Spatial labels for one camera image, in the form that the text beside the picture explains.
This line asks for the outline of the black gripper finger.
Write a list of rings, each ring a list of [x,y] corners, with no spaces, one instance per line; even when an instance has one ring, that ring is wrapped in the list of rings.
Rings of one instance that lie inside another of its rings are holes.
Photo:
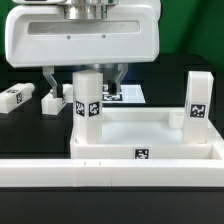
[[[54,79],[54,67],[53,66],[44,66],[42,68],[42,73],[47,82],[50,84],[53,90],[53,97],[54,98],[62,98],[63,97],[63,86],[58,84],[57,81]]]
[[[127,64],[116,64],[112,70],[112,78],[108,80],[108,92],[110,94],[119,94],[121,91],[121,82],[128,72]]]

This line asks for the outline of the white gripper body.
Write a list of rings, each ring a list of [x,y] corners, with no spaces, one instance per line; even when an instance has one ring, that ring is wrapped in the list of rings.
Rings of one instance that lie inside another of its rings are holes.
[[[159,54],[159,3],[102,3],[97,13],[70,3],[19,3],[5,25],[14,67],[150,62]]]

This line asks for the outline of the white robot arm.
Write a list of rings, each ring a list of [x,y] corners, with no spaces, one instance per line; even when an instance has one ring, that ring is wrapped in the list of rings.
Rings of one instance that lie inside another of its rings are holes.
[[[116,94],[130,63],[159,54],[160,0],[12,0],[5,55],[13,67],[40,67],[58,95],[56,66],[111,70]]]

